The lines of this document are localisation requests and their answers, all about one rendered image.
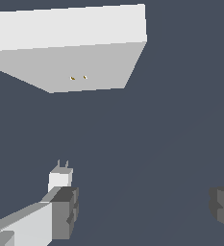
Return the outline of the white wall socket block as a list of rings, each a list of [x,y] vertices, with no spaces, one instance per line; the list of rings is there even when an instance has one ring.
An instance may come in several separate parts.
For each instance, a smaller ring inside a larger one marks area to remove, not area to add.
[[[0,12],[0,71],[49,93],[123,88],[146,42],[143,4]]]

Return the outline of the white charger plug with prongs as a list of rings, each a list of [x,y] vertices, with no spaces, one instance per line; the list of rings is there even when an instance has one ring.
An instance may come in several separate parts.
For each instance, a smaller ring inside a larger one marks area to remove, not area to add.
[[[57,161],[57,166],[49,173],[48,190],[55,186],[71,186],[73,169],[68,166],[61,166],[61,161]]]

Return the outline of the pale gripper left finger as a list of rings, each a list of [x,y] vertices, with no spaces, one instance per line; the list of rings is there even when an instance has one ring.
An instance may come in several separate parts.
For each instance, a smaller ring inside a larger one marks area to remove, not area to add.
[[[69,239],[78,197],[78,187],[54,187],[40,202],[0,219],[0,246],[48,246],[53,239]]]

